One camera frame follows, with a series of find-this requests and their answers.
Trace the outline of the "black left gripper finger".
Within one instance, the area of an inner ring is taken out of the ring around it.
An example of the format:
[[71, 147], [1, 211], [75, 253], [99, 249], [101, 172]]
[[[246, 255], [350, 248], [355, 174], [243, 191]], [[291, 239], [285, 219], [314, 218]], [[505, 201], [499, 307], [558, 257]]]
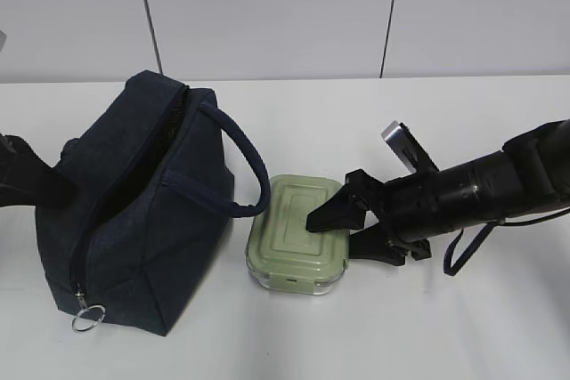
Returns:
[[64, 208], [77, 186], [46, 164], [26, 141], [1, 135], [1, 207]]

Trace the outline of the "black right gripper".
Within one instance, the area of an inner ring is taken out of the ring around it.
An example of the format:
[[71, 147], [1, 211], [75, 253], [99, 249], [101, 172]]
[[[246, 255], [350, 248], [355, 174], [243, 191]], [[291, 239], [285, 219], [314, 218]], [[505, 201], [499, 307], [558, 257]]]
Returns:
[[444, 174], [415, 173], [381, 182], [362, 169], [346, 174], [345, 184], [306, 217], [306, 230], [361, 230], [368, 212], [383, 220], [353, 233], [349, 258], [403, 266], [432, 256], [429, 238], [445, 232], [441, 217]]

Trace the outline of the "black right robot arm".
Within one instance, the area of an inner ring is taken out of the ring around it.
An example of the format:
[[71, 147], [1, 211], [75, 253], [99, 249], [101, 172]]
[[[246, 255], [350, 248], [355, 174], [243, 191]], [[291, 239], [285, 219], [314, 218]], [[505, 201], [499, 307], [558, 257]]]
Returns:
[[381, 182], [362, 169], [306, 217], [310, 232], [350, 230], [349, 256], [402, 266], [431, 257], [429, 240], [467, 227], [482, 228], [444, 273], [456, 275], [497, 227], [525, 227], [569, 212], [569, 123], [549, 122], [522, 133], [494, 153], [439, 169], [409, 128], [393, 122], [382, 138], [409, 174]]

